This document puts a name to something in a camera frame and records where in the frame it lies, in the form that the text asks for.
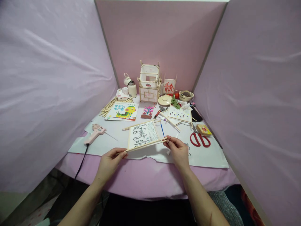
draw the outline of yellow box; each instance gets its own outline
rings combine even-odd
[[[210,136],[212,133],[205,125],[197,125],[197,130],[202,136]]]

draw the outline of pink tablecloth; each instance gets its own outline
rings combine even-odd
[[[70,177],[75,177],[83,154],[68,153],[56,166]],[[100,156],[87,155],[77,180],[91,184],[98,169]],[[218,191],[239,184],[232,169],[191,166],[207,191]],[[123,159],[106,190],[135,199],[187,198],[178,170],[174,164],[158,163],[153,159]]]

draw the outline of red chinese character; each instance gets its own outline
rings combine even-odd
[[[174,87],[173,87],[173,85],[172,84],[170,84],[170,85],[168,85],[168,83],[166,83],[165,84],[165,92],[166,93],[173,93],[173,89],[174,89]]]

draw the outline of hand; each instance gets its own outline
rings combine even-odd
[[[126,148],[113,148],[101,157],[98,171],[93,181],[94,184],[104,186],[116,171],[121,159],[125,159],[128,156],[125,150]]]
[[[167,135],[167,138],[168,140],[166,140],[166,142],[163,144],[165,147],[171,150],[175,165],[180,173],[190,170],[188,161],[188,146],[178,138],[171,137],[169,135]]]

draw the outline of white thermos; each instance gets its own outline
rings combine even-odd
[[[128,84],[128,89],[129,89],[129,95],[130,97],[137,97],[137,88],[136,88],[136,84],[134,81],[130,81]]]
[[[124,73],[125,79],[123,81],[123,83],[128,87],[129,89],[129,95],[130,97],[137,97],[137,88],[135,85],[135,82],[131,80],[131,78],[129,77],[129,75],[127,73]]]

